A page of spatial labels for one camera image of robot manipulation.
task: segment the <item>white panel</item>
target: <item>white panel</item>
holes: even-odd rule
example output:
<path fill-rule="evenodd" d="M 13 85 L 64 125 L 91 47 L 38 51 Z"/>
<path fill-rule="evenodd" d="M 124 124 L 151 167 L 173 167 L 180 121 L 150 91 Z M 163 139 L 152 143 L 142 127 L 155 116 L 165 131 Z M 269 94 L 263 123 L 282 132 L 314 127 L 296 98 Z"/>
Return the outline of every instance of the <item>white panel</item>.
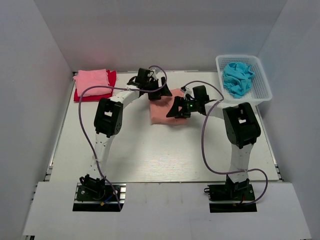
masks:
<path fill-rule="evenodd" d="M 135 75 L 118 74 L 116 86 L 125 87 Z M 170 89 L 181 88 L 194 80 L 219 86 L 218 74 L 214 72 L 168 72 L 167 75 Z M 211 99 L 219 98 L 211 87 L 206 89 Z M 83 124 L 93 143 L 97 105 L 97 102 L 81 105 Z M 213 174 L 203 162 L 201 129 L 204 119 L 205 116 L 194 112 L 186 125 L 151 125 L 148 95 L 143 95 L 123 111 L 122 128 L 114 138 L 106 163 L 107 177 L 110 181 L 124 183 L 225 181 L 226 176 Z M 231 143 L 227 138 L 225 122 L 210 117 L 205 131 L 208 164 L 217 171 L 227 171 L 231 162 Z M 80 128 L 78 103 L 74 103 L 72 98 L 54 156 L 50 181 L 78 180 L 90 168 L 92 155 Z M 279 179 L 263 131 L 252 149 L 249 168 L 261 168 L 270 180 Z M 265 180 L 256 171 L 249 172 L 249 177 L 251 180 Z"/>
<path fill-rule="evenodd" d="M 0 239 L 17 239 L 46 173 L 71 70 L 32 0 L 0 2 Z"/>
<path fill-rule="evenodd" d="M 319 13 L 319 1 L 289 0 L 259 54 L 273 94 L 261 113 L 313 239 L 320 239 Z"/>
<path fill-rule="evenodd" d="M 35 0 L 73 71 L 213 70 L 257 55 L 286 0 Z"/>
<path fill-rule="evenodd" d="M 205 183 L 129 183 L 121 212 L 72 212 L 76 185 L 39 183 L 24 234 L 50 240 L 310 238 L 290 183 L 271 183 L 257 212 L 237 213 L 210 213 Z M 264 183 L 253 188 L 258 195 Z"/>

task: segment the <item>red cloth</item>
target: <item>red cloth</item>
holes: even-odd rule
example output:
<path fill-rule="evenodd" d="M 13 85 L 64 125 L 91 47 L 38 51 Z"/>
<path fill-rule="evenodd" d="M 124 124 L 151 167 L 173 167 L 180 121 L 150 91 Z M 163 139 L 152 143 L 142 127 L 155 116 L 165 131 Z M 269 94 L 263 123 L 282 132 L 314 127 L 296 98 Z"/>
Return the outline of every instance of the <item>red cloth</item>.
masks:
<path fill-rule="evenodd" d="M 116 85 L 116 80 L 117 80 L 117 72 L 116 71 L 106 71 L 108 74 L 108 80 L 109 80 L 109 84 L 111 87 L 114 87 Z M 112 97 L 114 90 L 111 89 L 111 92 L 108 94 L 104 94 L 104 95 L 94 95 L 94 96 L 84 96 L 82 98 L 82 102 L 99 102 L 100 99 L 105 98 L 108 99 L 110 97 Z M 73 96 L 73 101 L 75 103 L 78 103 L 80 100 L 80 96 L 78 96 L 78 92 L 77 89 L 75 89 L 74 91 L 74 96 Z"/>

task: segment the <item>white platform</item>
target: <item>white platform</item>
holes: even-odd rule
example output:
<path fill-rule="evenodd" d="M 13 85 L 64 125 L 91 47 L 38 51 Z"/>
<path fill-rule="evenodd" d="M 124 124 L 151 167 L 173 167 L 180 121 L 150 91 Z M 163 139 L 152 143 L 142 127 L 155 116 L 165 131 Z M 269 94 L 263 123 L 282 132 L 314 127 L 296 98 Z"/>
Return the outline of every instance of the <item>white platform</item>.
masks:
<path fill-rule="evenodd" d="M 124 87 L 136 73 L 120 73 L 117 87 Z M 168 75 L 170 89 L 202 80 L 219 86 L 216 72 L 171 71 Z M 219 95 L 206 87 L 211 98 Z M 84 127 L 94 143 L 94 117 L 97 102 L 84 102 L 82 118 Z M 145 94 L 123 111 L 123 124 L 115 137 L 107 161 L 107 177 L 112 182 L 213 182 L 224 181 L 225 176 L 211 173 L 201 155 L 201 129 L 205 116 L 192 113 L 186 125 L 151 125 L 148 95 Z M 231 161 L 231 144 L 226 135 L 224 121 L 210 118 L 205 134 L 205 151 L 209 165 L 217 171 L 227 171 Z M 81 131 L 78 103 L 70 99 L 63 130 L 53 159 L 50 182 L 76 181 L 89 169 L 92 151 Z M 249 168 L 261 168 L 270 180 L 278 180 L 266 136 L 261 136 L 251 152 Z M 265 180 L 259 172 L 250 172 L 252 181 Z"/>
<path fill-rule="evenodd" d="M 76 181 L 40 182 L 23 234 L 36 240 L 311 238 L 290 183 L 271 183 L 257 212 L 210 213 L 205 183 L 129 183 L 121 212 L 72 212 Z M 255 194 L 264 183 L 253 183 Z"/>

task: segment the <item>pink cloth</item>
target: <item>pink cloth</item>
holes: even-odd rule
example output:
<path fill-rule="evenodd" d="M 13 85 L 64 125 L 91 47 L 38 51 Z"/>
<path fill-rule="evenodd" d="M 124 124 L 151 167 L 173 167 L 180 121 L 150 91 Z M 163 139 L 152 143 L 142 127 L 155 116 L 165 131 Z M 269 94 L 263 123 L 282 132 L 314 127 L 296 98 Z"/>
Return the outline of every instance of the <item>pink cloth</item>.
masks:
<path fill-rule="evenodd" d="M 78 75 L 73 77 L 75 79 L 75 85 L 77 89 L 78 96 L 89 87 L 100 85 L 109 86 L 109 80 L 107 76 L 106 69 L 93 70 L 93 71 L 83 71 L 79 70 Z M 94 96 L 94 95 L 104 95 L 111 93 L 110 88 L 93 88 L 88 90 L 83 96 Z"/>
<path fill-rule="evenodd" d="M 180 88 L 170 90 L 172 96 L 162 96 L 161 100 L 150 101 L 151 124 L 183 125 L 187 122 L 185 118 L 166 117 L 175 101 L 175 96 L 183 97 Z"/>

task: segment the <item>folded cloth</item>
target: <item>folded cloth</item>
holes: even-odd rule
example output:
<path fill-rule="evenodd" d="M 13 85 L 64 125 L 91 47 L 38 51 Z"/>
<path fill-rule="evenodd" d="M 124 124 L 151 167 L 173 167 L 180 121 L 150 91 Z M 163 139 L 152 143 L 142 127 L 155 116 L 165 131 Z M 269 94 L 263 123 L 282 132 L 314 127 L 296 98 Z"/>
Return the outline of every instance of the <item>folded cloth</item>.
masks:
<path fill-rule="evenodd" d="M 175 96 L 184 96 L 184 93 L 180 90 L 180 88 L 170 91 L 172 96 L 162 96 L 160 100 L 150 101 L 151 124 L 183 125 L 187 122 L 187 119 L 185 118 L 166 117 L 167 113 L 174 104 Z"/>
<path fill-rule="evenodd" d="M 251 79 L 255 77 L 251 65 L 230 62 L 223 70 L 223 86 L 236 99 L 243 97 L 251 89 Z"/>
<path fill-rule="evenodd" d="M 78 75 L 73 77 L 75 79 L 75 85 L 78 96 L 92 86 L 109 86 L 108 76 L 105 69 L 83 71 L 79 70 Z M 93 88 L 84 93 L 84 97 L 93 95 L 103 95 L 111 93 L 109 88 Z"/>
<path fill-rule="evenodd" d="M 109 79 L 109 84 L 111 87 L 114 87 L 116 85 L 117 80 L 117 72 L 116 71 L 106 71 Z M 93 96 L 84 96 L 82 98 L 82 102 L 99 102 L 100 99 L 105 98 L 108 99 L 112 97 L 113 89 L 111 89 L 111 92 L 104 95 L 93 95 Z M 74 95 L 73 95 L 73 101 L 78 103 L 80 100 L 80 95 L 78 95 L 77 89 L 75 89 Z"/>

